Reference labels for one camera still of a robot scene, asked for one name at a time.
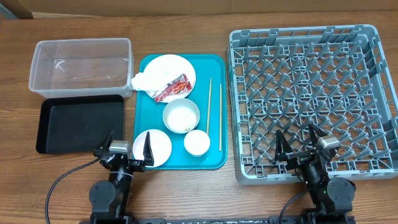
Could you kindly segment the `white napkin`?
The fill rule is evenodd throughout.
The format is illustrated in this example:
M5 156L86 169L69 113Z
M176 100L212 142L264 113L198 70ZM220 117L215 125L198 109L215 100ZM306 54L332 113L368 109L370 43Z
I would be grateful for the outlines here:
M131 78L131 85L136 91L156 91L163 87L169 78L169 72L139 72Z

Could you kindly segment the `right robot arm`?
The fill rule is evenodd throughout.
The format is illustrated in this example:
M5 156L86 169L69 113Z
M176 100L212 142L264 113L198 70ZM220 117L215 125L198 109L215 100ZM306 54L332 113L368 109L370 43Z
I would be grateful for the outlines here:
M311 148L294 153L282 131L275 134L275 160L285 161L287 170L294 170L306 189L291 198L280 211L278 222L286 219L284 212L297 198L308 193L312 208L304 208L295 218L296 223L354 223L347 213L352 211L355 184L342 177L329 178L326 165L340 149L340 141L334 135L327 135L320 128L308 125Z

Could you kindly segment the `red sauce packet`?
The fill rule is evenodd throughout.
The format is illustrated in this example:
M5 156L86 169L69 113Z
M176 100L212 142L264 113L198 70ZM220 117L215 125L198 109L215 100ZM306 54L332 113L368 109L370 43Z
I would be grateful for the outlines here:
M163 101L168 96L179 95L181 93L188 92L192 89L192 84L188 80L186 74L181 74L176 79L165 84L160 90L158 90L152 97L156 102Z

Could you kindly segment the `large white plate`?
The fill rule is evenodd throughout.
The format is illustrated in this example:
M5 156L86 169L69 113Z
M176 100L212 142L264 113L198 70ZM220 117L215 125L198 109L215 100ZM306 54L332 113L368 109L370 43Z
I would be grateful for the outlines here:
M193 65L186 58L174 54L156 57L146 65L142 72L169 72L170 78L167 83L171 82L184 73L192 84L192 89L190 91L181 93L179 95L168 96L159 103L169 103L173 100L187 97L192 92L197 80ZM157 91L158 90L147 91L146 93L152 98Z

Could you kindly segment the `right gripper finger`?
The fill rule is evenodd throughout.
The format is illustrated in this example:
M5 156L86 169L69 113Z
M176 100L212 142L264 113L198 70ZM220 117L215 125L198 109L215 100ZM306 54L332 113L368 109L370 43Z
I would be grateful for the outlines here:
M309 123L308 124L308 131L309 131L309 135L310 135L310 140L311 140L312 146L316 146L319 137L326 136L326 133L323 132L317 126L315 126L313 123Z
M280 130L276 131L275 161L287 161L293 149Z

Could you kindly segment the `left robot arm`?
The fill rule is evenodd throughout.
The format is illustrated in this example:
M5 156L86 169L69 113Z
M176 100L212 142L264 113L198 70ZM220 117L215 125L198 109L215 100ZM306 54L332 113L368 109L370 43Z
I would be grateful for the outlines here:
M109 177L96 182L90 189L90 223L138 223L137 218L127 211L127 205L133 174L145 172L147 166L154 165L150 133L146 133L142 160L132 159L130 143L114 140L113 132L99 144L93 155L109 170Z

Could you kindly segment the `pile of rice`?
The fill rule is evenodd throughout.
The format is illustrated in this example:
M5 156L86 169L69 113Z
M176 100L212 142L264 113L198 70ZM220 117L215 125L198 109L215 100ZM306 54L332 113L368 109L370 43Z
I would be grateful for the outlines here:
M197 125L197 117L190 108L179 107L169 113L166 122L171 131L187 133Z

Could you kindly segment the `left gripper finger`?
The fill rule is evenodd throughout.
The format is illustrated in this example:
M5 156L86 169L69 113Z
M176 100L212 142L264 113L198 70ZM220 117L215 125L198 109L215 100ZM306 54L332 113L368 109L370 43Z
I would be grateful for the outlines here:
M111 145L111 143L112 143L113 135L114 135L114 131L112 130L112 131L110 131L110 132L108 133L108 135L101 141L101 143L100 143L99 146L98 146L98 149L99 149L99 150L108 150L109 147L110 147L110 145Z
M143 156L144 156L144 164L146 166L153 166L154 165L154 157L152 153L152 148L150 145L150 132L146 132L146 138L144 141L144 148L143 148Z

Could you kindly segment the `white cup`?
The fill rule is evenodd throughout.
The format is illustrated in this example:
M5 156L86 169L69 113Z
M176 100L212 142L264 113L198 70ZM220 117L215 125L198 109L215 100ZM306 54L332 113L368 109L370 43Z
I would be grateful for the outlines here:
M204 155L210 148L210 138L206 132L195 129L185 135L184 147L195 157Z

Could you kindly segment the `grey bowl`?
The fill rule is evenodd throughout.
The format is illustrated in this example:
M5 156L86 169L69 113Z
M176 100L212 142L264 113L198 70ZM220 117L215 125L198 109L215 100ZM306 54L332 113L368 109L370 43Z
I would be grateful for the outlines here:
M171 132L185 134L198 125L200 110L192 100L181 98L166 105L162 118L166 128Z

